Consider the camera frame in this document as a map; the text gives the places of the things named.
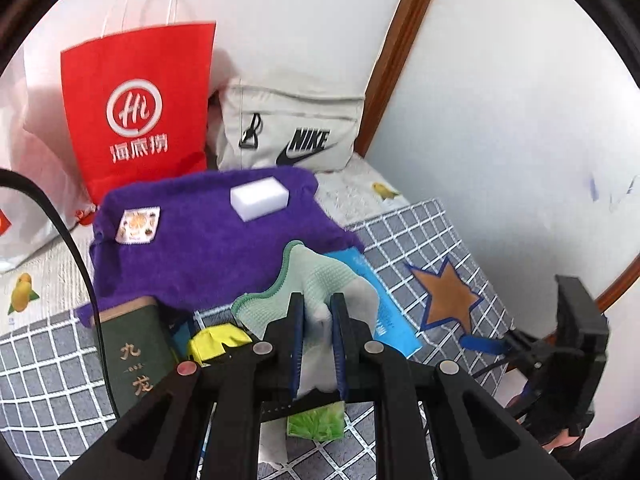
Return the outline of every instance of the blue strap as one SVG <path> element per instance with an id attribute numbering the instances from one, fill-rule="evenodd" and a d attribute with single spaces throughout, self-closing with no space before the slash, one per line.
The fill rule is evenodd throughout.
<path id="1" fill-rule="evenodd" d="M 502 355 L 507 351 L 507 343 L 502 339 L 491 339 L 465 334 L 460 338 L 460 346 L 466 350 L 475 350 L 486 354 Z"/>

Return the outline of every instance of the gray checkered mat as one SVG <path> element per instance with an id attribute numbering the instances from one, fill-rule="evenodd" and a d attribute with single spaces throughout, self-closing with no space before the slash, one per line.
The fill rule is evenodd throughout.
<path id="1" fill-rule="evenodd" d="M 460 348 L 462 329 L 455 322 L 426 332 L 419 329 L 427 293 L 405 263 L 438 270 L 445 257 L 482 296 L 482 303 L 471 314 L 474 334 L 497 337 L 512 323 L 439 202 L 401 208 L 349 229 L 363 240 L 366 259 L 420 339 L 422 348 L 411 359 L 428 364 L 454 359 L 471 371 L 496 360 Z M 228 307 L 196 313 L 194 318 L 200 327 L 232 319 Z M 485 389 L 495 393 L 503 372 L 496 368 L 485 375 Z M 345 421 L 341 440 L 320 444 L 288 438 L 290 462 L 281 470 L 260 464 L 258 478 L 373 478 L 372 405 L 348 405 Z M 0 337 L 0 431 L 32 478 L 57 479 L 113 423 L 92 332 L 77 319 L 69 313 L 59 314 Z"/>

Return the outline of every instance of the nike logo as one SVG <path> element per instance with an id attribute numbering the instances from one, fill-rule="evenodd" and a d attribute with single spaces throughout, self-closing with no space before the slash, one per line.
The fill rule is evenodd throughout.
<path id="1" fill-rule="evenodd" d="M 287 144 L 276 159 L 276 166 L 293 166 L 298 162 L 323 152 L 330 146 L 325 146 L 329 137 L 329 130 L 312 128 L 298 128 L 291 142 Z M 287 152 L 306 152 L 301 155 L 289 155 Z"/>
<path id="2" fill-rule="evenodd" d="M 287 155 L 288 149 L 289 146 L 285 146 L 284 149 L 280 152 L 280 155 L 278 155 L 278 158 L 276 159 L 276 166 L 293 166 L 297 162 L 302 162 L 310 156 L 314 156 L 320 152 L 324 152 L 324 146 L 321 146 L 320 148 L 316 148 L 312 152 L 305 153 L 304 155 L 289 156 Z"/>

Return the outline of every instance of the white grid pattern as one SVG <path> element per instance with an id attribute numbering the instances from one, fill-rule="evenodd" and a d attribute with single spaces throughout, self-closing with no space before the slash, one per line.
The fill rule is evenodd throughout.
<path id="1" fill-rule="evenodd" d="M 429 207 L 434 208 L 433 213 L 429 212 Z M 391 225 L 393 219 L 396 219 L 395 228 Z M 436 224 L 436 221 L 441 221 L 441 225 L 439 227 L 438 224 Z M 378 237 L 378 239 L 376 239 L 376 232 L 374 232 L 375 229 L 373 228 L 373 225 L 377 222 L 381 222 L 382 225 L 385 226 L 388 235 Z M 421 239 L 420 241 L 418 241 L 415 231 L 417 228 L 421 230 L 422 236 L 420 238 L 424 238 L 424 240 Z M 449 341 L 453 341 L 455 343 L 457 352 L 455 360 L 461 361 L 461 364 L 464 364 L 467 370 L 474 370 L 474 367 L 478 364 L 483 367 L 488 364 L 486 362 L 486 358 L 483 357 L 482 354 L 478 353 L 473 359 L 470 360 L 468 356 L 475 352 L 464 351 L 462 348 L 460 348 L 460 345 L 458 344 L 458 337 L 462 335 L 462 331 L 461 329 L 459 329 L 459 327 L 457 327 L 457 325 L 454 325 L 453 323 L 447 323 L 435 329 L 430 329 L 424 332 L 420 330 L 418 322 L 415 321 L 414 317 L 412 317 L 411 314 L 413 309 L 424 310 L 424 301 L 427 298 L 427 293 L 424 290 L 414 289 L 414 287 L 412 286 L 412 280 L 414 279 L 412 275 L 409 274 L 403 277 L 402 274 L 400 274 L 396 269 L 396 266 L 403 264 L 405 261 L 412 262 L 412 258 L 419 257 L 419 259 L 426 262 L 426 264 L 422 264 L 421 267 L 430 267 L 433 270 L 438 270 L 444 260 L 444 257 L 448 256 L 452 264 L 456 267 L 456 270 L 464 270 L 466 273 L 468 273 L 468 278 L 466 278 L 465 281 L 468 285 L 472 286 L 479 295 L 484 298 L 483 304 L 476 308 L 471 315 L 474 324 L 473 332 L 479 333 L 479 335 L 484 336 L 498 336 L 504 333 L 505 330 L 507 330 L 511 325 L 511 318 L 506 313 L 500 300 L 495 296 L 495 294 L 488 294 L 488 291 L 492 290 L 492 288 L 489 286 L 487 280 L 482 275 L 479 267 L 468 254 L 468 251 L 464 248 L 464 245 L 460 241 L 460 238 L 458 237 L 455 229 L 448 224 L 445 216 L 445 211 L 441 208 L 439 203 L 432 201 L 404 207 L 399 210 L 383 214 L 379 217 L 369 219 L 367 221 L 358 222 L 357 224 L 350 226 L 349 229 L 361 233 L 365 232 L 367 234 L 366 238 L 370 239 L 370 242 L 366 243 L 367 247 L 365 251 L 365 257 L 367 257 L 367 253 L 369 253 L 373 249 L 378 250 L 382 255 L 384 261 L 382 263 L 379 262 L 376 265 L 372 264 L 371 267 L 380 278 L 386 291 L 396 302 L 396 305 L 402 312 L 403 317 L 410 323 L 411 326 L 414 327 L 415 334 L 422 342 L 423 348 L 432 348 L 428 355 L 425 355 L 421 358 L 422 362 L 435 364 L 437 361 L 443 358 L 453 358 L 452 354 L 446 354 L 446 349 L 444 348 Z M 412 242 L 411 247 L 407 247 L 406 245 L 404 248 L 402 247 L 400 238 L 403 235 L 407 235 L 410 238 Z M 392 256 L 391 254 L 388 254 L 386 252 L 384 246 L 390 242 L 393 244 L 391 247 L 395 247 L 397 249 L 397 251 L 394 252 L 397 253 L 399 251 L 399 254 L 395 254 Z M 429 252 L 435 254 L 435 257 L 429 256 Z M 385 283 L 382 275 L 383 271 L 385 270 L 392 271 L 394 274 L 396 274 L 398 280 L 396 280 L 396 282 L 392 284 Z M 411 292 L 412 299 L 408 304 L 401 304 L 401 302 L 399 302 L 398 299 L 394 297 L 394 294 L 398 293 L 402 288 Z M 209 310 L 208 312 L 196 312 L 194 314 L 194 320 L 197 323 L 198 327 L 200 329 L 203 329 L 205 326 L 212 322 L 223 322 L 223 320 L 218 320 L 222 319 L 219 318 L 218 315 L 223 314 L 227 309 L 228 306 L 223 306 Z M 490 313 L 495 314 L 494 321 L 492 321 L 492 319 L 489 317 Z M 56 347 L 55 333 L 57 329 L 66 326 L 72 327 L 75 350 L 69 354 L 60 356 Z M 486 326 L 489 327 L 489 330 L 485 330 L 484 332 L 482 332 L 482 328 Z M 73 460 L 78 457 L 77 455 L 70 453 L 68 447 L 66 446 L 65 440 L 63 439 L 63 435 L 61 433 L 62 431 L 74 429 L 78 430 L 81 447 L 86 448 L 90 443 L 86 435 L 83 433 L 82 429 L 89 426 L 99 425 L 101 427 L 101 430 L 105 431 L 108 428 L 107 422 L 114 419 L 114 416 L 112 414 L 105 414 L 100 408 L 100 403 L 98 402 L 97 396 L 95 394 L 95 388 L 104 386 L 104 381 L 101 379 L 96 381 L 90 380 L 90 375 L 86 368 L 83 357 L 85 355 L 94 353 L 95 348 L 81 348 L 78 335 L 79 330 L 84 330 L 84 328 L 78 325 L 78 321 L 75 318 L 67 317 L 62 321 L 53 322 L 52 320 L 47 320 L 46 326 L 27 330 L 26 333 L 12 333 L 8 338 L 0 340 L 1 345 L 7 343 L 10 344 L 15 358 L 18 361 L 18 367 L 13 368 L 12 370 L 6 370 L 6 365 L 4 361 L 2 361 L 4 371 L 0 372 L 0 378 L 7 378 L 8 384 L 12 391 L 12 397 L 14 398 L 0 399 L 0 406 L 2 406 L 5 419 L 5 407 L 9 405 L 15 406 L 15 408 L 17 409 L 18 421 L 20 423 L 19 426 L 8 425 L 5 428 L 0 428 L 0 430 L 2 430 L 4 436 L 8 438 L 8 441 L 13 444 L 12 449 L 14 451 L 17 450 L 17 444 L 14 439 L 14 434 L 22 434 L 26 441 L 28 453 L 16 452 L 16 456 L 23 460 L 25 464 L 29 463 L 31 465 L 31 468 L 28 471 L 32 475 L 35 476 L 37 474 L 43 480 L 49 480 L 49 478 L 51 478 L 51 476 L 46 477 L 41 471 L 41 466 L 44 463 L 50 463 L 59 475 L 62 473 L 66 465 L 72 463 Z M 33 337 L 37 336 L 38 334 L 46 334 L 48 336 L 49 343 L 51 344 L 51 348 L 53 350 L 52 358 L 43 361 L 37 361 Z M 33 353 L 33 357 L 35 360 L 33 364 L 22 365 L 19 362 L 20 359 L 18 358 L 16 343 L 23 340 L 27 340 L 29 342 L 31 352 Z M 65 375 L 63 374 L 62 366 L 65 362 L 69 362 L 76 357 L 80 362 L 81 373 L 84 377 L 84 384 L 69 388 L 65 379 Z M 47 391 L 46 382 L 43 378 L 41 368 L 50 365 L 54 365 L 55 369 L 60 375 L 63 383 L 62 391 L 53 393 L 49 393 Z M 28 389 L 26 387 L 26 378 L 24 374 L 25 372 L 28 372 L 30 370 L 36 370 L 38 381 L 40 383 L 41 390 L 43 391 L 42 394 L 31 396 L 28 393 Z M 489 377 L 494 377 L 495 386 L 492 387 L 492 393 L 497 387 L 503 370 L 503 368 L 496 368 L 496 370 L 494 370 L 493 372 L 485 375 L 482 380 L 482 384 L 484 384 Z M 14 391 L 12 382 L 9 380 L 9 376 L 14 376 L 16 373 L 19 374 L 20 380 L 22 380 L 25 391 L 27 392 L 27 396 L 20 399 L 15 399 L 16 392 Z M 78 392 L 84 391 L 89 393 L 98 417 L 90 418 L 89 420 L 79 420 L 71 396 Z M 55 423 L 54 409 L 51 401 L 61 398 L 65 399 L 68 403 L 68 406 L 72 413 L 72 422 L 65 424 Z M 46 402 L 50 419 L 53 421 L 51 425 L 40 425 L 40 421 L 38 420 L 33 404 L 34 402 L 38 402 L 41 400 L 44 400 Z M 31 413 L 33 413 L 34 419 L 36 420 L 35 427 L 27 428 L 24 426 L 22 415 L 19 409 L 21 405 L 28 405 L 28 407 L 30 408 Z M 266 476 L 264 480 L 273 480 L 279 476 L 286 474 L 289 474 L 294 480 L 307 480 L 307 478 L 300 478 L 300 475 L 296 473 L 294 468 L 315 455 L 321 456 L 323 461 L 330 466 L 332 471 L 329 474 L 315 476 L 313 477 L 314 480 L 348 480 L 350 478 L 348 475 L 348 468 L 350 468 L 350 466 L 357 464 L 363 458 L 366 458 L 367 460 L 370 459 L 373 462 L 375 462 L 376 459 L 376 455 L 374 452 L 374 447 L 376 445 L 375 440 L 371 444 L 367 444 L 356 428 L 356 425 L 366 420 L 367 417 L 373 418 L 373 407 L 368 408 L 360 415 L 354 417 L 353 420 L 349 418 L 348 414 L 345 414 L 345 434 L 351 434 L 351 436 L 357 441 L 361 449 L 356 453 L 356 455 L 354 455 L 344 464 L 338 465 L 337 462 L 332 458 L 331 454 L 326 449 L 329 443 L 320 444 L 318 442 L 315 442 L 312 449 L 303 453 L 295 460 L 287 463 L 283 469 L 273 471 L 268 476 Z M 53 431 L 57 435 L 58 440 L 60 441 L 60 447 L 63 451 L 63 453 L 59 456 L 52 455 L 52 450 L 49 449 L 47 441 L 46 439 L 44 439 L 44 433 L 46 431 Z M 33 449 L 31 449 L 30 441 L 27 438 L 28 434 L 30 433 L 37 433 L 40 435 L 40 438 L 44 443 L 44 449 L 47 452 L 48 456 L 35 454 L 33 452 Z M 431 469 L 432 471 L 434 471 L 433 459 L 431 460 Z M 365 474 L 365 471 L 362 470 L 360 471 L 360 473 L 362 474 L 359 475 L 358 478 L 364 479 L 364 476 L 362 475 Z M 371 474 L 371 478 L 374 479 L 374 472 L 372 472 Z"/>
<path id="2" fill-rule="evenodd" d="M 424 218 L 420 218 L 418 216 L 418 212 L 425 213 Z M 409 222 L 405 218 L 406 215 L 410 216 Z M 390 225 L 390 220 L 395 219 L 396 223 L 401 224 L 402 228 L 394 228 Z M 436 224 L 436 220 L 440 219 L 441 226 Z M 384 231 L 386 235 L 379 237 L 376 232 L 374 232 L 373 225 L 382 222 L 382 225 L 385 227 Z M 430 225 L 431 229 L 425 229 L 425 225 Z M 475 263 L 469 252 L 464 247 L 462 240 L 458 236 L 455 228 L 448 224 L 447 218 L 445 215 L 445 211 L 436 200 L 430 200 L 426 202 L 420 202 L 417 204 L 413 204 L 410 206 L 406 206 L 395 211 L 380 215 L 379 217 L 375 217 L 363 222 L 358 222 L 349 227 L 349 229 L 362 232 L 363 230 L 367 233 L 367 244 L 365 247 L 364 255 L 367 257 L 367 253 L 372 250 L 377 250 L 382 255 L 384 262 L 381 264 L 372 264 L 372 268 L 374 272 L 378 275 L 385 290 L 389 293 L 389 295 L 396 300 L 398 304 L 398 300 L 394 297 L 394 293 L 397 292 L 400 288 L 404 288 L 405 290 L 410 291 L 413 301 L 408 305 L 400 305 L 398 307 L 402 312 L 402 316 L 414 327 L 415 335 L 418 338 L 421 338 L 425 343 L 429 346 L 433 347 L 433 350 L 430 354 L 421 360 L 421 362 L 428 364 L 436 364 L 438 361 L 442 359 L 452 359 L 457 362 L 462 360 L 464 363 L 466 370 L 475 371 L 475 366 L 480 363 L 481 367 L 487 366 L 488 362 L 487 355 L 481 354 L 479 352 L 475 353 L 475 357 L 472 362 L 469 362 L 467 353 L 471 353 L 470 351 L 464 351 L 464 349 L 458 343 L 458 339 L 462 336 L 462 329 L 459 327 L 457 323 L 449 322 L 444 325 L 441 325 L 436 328 L 432 328 L 426 331 L 420 330 L 420 325 L 415 319 L 409 315 L 409 312 L 413 309 L 417 308 L 420 312 L 420 317 L 422 317 L 422 313 L 424 312 L 424 303 L 428 298 L 428 293 L 421 288 L 420 286 L 416 286 L 417 280 L 415 280 L 414 276 L 408 272 L 406 277 L 402 277 L 396 271 L 396 264 L 401 262 L 412 262 L 412 257 L 415 255 L 419 255 L 421 259 L 425 262 L 420 267 L 422 268 L 430 268 L 431 270 L 437 272 L 440 269 L 440 266 L 444 262 L 445 258 L 449 258 L 449 261 L 453 264 L 456 270 L 460 270 L 461 268 L 466 270 L 469 274 L 469 278 L 465 280 L 466 284 L 474 288 L 474 291 L 483 298 L 483 303 L 486 302 L 488 306 L 485 306 L 484 310 L 482 310 L 482 304 L 475 308 L 471 312 L 471 318 L 473 322 L 472 333 L 476 335 L 482 335 L 485 337 L 496 337 L 501 336 L 508 328 L 511 326 L 513 320 L 511 320 L 510 316 L 506 313 L 506 310 L 499 298 L 492 294 L 490 297 L 487 294 L 486 290 L 488 288 L 489 282 L 484 278 L 482 272 L 480 271 L 478 265 Z M 419 242 L 415 237 L 415 230 L 420 229 L 422 232 L 422 236 L 424 240 Z M 408 235 L 411 238 L 413 247 L 409 250 L 405 250 L 399 242 L 399 238 L 402 235 Z M 439 240 L 442 244 L 442 248 L 438 248 L 434 242 Z M 388 243 L 392 242 L 393 247 L 397 248 L 399 251 L 399 255 L 395 257 L 391 257 L 384 246 Z M 429 256 L 425 248 L 429 247 L 434 256 Z M 458 254 L 455 249 L 460 249 L 463 253 L 462 256 Z M 397 283 L 393 283 L 389 285 L 385 283 L 383 279 L 382 271 L 385 269 L 392 270 L 394 274 L 396 274 L 399 278 Z M 491 319 L 488 317 L 488 314 L 494 312 L 497 316 L 497 321 L 493 323 Z M 483 322 L 487 323 L 490 327 L 490 330 L 483 331 L 481 328 L 483 326 Z M 457 346 L 457 355 L 447 355 L 445 354 L 443 348 L 444 345 L 452 340 L 455 342 Z M 491 356 L 490 362 L 495 362 L 499 359 L 498 356 Z M 489 378 L 493 378 L 494 386 L 491 388 L 490 393 L 494 394 L 497 390 L 497 385 L 499 384 L 500 378 L 504 373 L 504 367 L 495 368 L 491 372 L 487 373 L 481 380 L 481 384 L 484 386 Z"/>
<path id="3" fill-rule="evenodd" d="M 71 316 L 71 313 L 68 313 L 65 316 L 65 319 L 62 321 L 53 322 L 51 319 L 46 320 L 46 325 L 41 326 L 39 328 L 35 328 L 32 330 L 26 330 L 26 332 L 11 333 L 8 337 L 5 337 L 0 340 L 0 345 L 9 345 L 11 350 L 14 353 L 15 360 L 18 363 L 17 367 L 8 369 L 10 364 L 5 362 L 2 357 L 2 353 L 0 352 L 0 362 L 2 363 L 3 370 L 0 372 L 0 378 L 6 378 L 6 382 L 9 385 L 12 393 L 13 399 L 0 399 L 0 406 L 2 409 L 2 413 L 4 415 L 4 420 L 7 421 L 7 424 L 4 428 L 0 428 L 3 436 L 7 439 L 9 444 L 12 445 L 12 450 L 15 455 L 20 459 L 27 471 L 31 474 L 33 478 L 36 480 L 42 478 L 43 480 L 49 480 L 52 478 L 56 478 L 66 469 L 66 467 L 73 462 L 76 458 L 78 458 L 77 454 L 73 454 L 69 451 L 67 447 L 67 442 L 63 438 L 63 432 L 65 430 L 76 430 L 78 432 L 75 438 L 76 446 L 79 446 L 83 449 L 86 449 L 91 444 L 87 439 L 83 429 L 89 427 L 100 427 L 101 432 L 104 432 L 108 428 L 107 422 L 109 420 L 114 420 L 114 416 L 111 413 L 103 413 L 100 407 L 100 403 L 98 402 L 97 396 L 95 394 L 94 388 L 98 388 L 100 386 L 104 386 L 104 380 L 101 378 L 95 381 L 90 380 L 89 371 L 87 369 L 84 356 L 88 354 L 93 354 L 96 352 L 94 347 L 81 348 L 80 338 L 78 335 L 78 320 L 75 317 Z M 71 327 L 72 329 L 72 337 L 75 349 L 67 353 L 63 356 L 58 354 L 58 347 L 56 346 L 56 330 L 64 327 Z M 36 347 L 34 345 L 33 337 L 37 335 L 45 334 L 48 343 L 51 346 L 51 351 L 53 357 L 43 359 L 38 361 L 38 354 L 36 353 Z M 17 350 L 18 342 L 28 342 L 28 349 L 31 351 L 34 362 L 32 364 L 23 365 L 20 362 L 20 355 Z M 69 387 L 67 383 L 67 379 L 65 377 L 65 373 L 63 372 L 63 364 L 72 364 L 72 361 L 77 359 L 79 362 L 80 372 L 82 377 L 84 378 L 84 384 L 80 384 L 78 386 Z M 54 369 L 57 371 L 57 374 L 60 377 L 60 381 L 62 382 L 62 389 L 57 392 L 48 392 L 46 380 L 42 374 L 43 367 L 51 367 L 54 366 Z M 30 387 L 33 388 L 35 385 L 33 384 L 33 377 L 31 377 L 31 384 L 28 386 L 29 380 L 25 377 L 25 373 L 30 370 L 34 370 L 37 376 L 37 386 L 39 386 L 40 390 L 43 392 L 42 394 L 31 395 L 29 393 Z M 26 393 L 25 396 L 21 395 L 21 392 L 16 392 L 14 389 L 14 383 L 11 378 L 19 377 L 22 381 L 22 387 Z M 85 420 L 81 420 L 82 417 L 78 415 L 76 412 L 76 407 L 74 402 L 72 401 L 72 395 L 79 392 L 88 392 L 90 399 L 95 407 L 95 413 L 97 416 L 86 418 Z M 52 405 L 52 400 L 56 399 L 64 399 L 66 404 L 64 407 L 69 409 L 71 413 L 71 417 L 73 418 L 72 422 L 68 423 L 57 423 L 56 422 L 56 413 L 54 412 L 54 407 Z M 38 412 L 34 407 L 34 403 L 38 401 L 45 401 L 46 410 L 48 412 L 50 422 L 47 421 L 43 424 L 38 416 Z M 19 425 L 12 426 L 7 417 L 7 411 L 9 406 L 14 406 L 15 411 L 17 412 Z M 22 418 L 22 410 L 25 406 L 28 406 L 28 409 L 31 412 L 31 417 L 35 421 L 35 426 L 26 426 L 25 421 Z M 59 449 L 62 450 L 62 454 L 60 452 L 55 453 L 54 450 L 50 448 L 50 441 L 48 442 L 45 438 L 45 434 L 49 434 L 50 436 L 54 434 L 57 437 L 57 444 L 59 444 Z M 45 455 L 38 454 L 34 452 L 33 447 L 30 443 L 30 434 L 37 434 L 39 439 L 42 441 L 44 446 Z M 21 436 L 26 443 L 27 453 L 20 452 L 17 445 L 17 437 Z M 53 470 L 49 470 L 49 472 L 43 472 L 44 464 L 50 464 Z"/>

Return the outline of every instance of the brown star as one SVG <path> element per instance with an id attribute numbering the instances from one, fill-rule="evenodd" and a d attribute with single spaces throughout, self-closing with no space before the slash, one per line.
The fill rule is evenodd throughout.
<path id="1" fill-rule="evenodd" d="M 409 268 L 429 293 L 420 328 L 434 328 L 453 319 L 460 323 L 465 333 L 471 333 L 470 313 L 482 298 L 460 279 L 451 262 L 445 259 L 437 274 L 416 267 Z"/>

